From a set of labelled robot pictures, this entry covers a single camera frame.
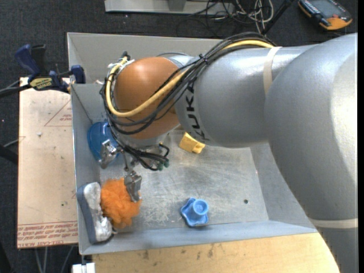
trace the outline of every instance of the electronic device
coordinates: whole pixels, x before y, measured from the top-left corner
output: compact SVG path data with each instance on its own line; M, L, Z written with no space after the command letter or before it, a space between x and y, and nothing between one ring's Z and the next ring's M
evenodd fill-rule
M353 21L347 9L335 0L299 0L298 5L314 23L326 30L338 30Z

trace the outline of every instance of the brown cardboard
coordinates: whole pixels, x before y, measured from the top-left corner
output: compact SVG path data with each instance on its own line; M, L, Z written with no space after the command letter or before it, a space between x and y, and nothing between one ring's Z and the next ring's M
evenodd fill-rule
M20 93L17 248L78 242L69 94Z

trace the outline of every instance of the orange fluffy ball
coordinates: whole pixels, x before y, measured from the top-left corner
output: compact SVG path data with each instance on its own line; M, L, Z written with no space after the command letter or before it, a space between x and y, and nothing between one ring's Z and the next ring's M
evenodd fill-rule
M101 188L101 208L105 216L112 219L113 226L125 228L131 218L139 214L141 200L132 202L124 185L124 178L109 179Z

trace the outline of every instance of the yellow plastic object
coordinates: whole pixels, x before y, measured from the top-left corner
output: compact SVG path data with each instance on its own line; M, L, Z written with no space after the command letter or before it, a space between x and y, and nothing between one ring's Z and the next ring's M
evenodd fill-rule
M179 147L188 152L199 154L205 147L205 144L198 142L192 138L188 133L184 133Z

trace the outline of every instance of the wooden table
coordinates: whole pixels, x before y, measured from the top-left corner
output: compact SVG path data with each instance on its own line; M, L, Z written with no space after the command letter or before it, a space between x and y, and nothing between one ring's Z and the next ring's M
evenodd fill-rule
M97 273L337 273L319 233L94 255Z

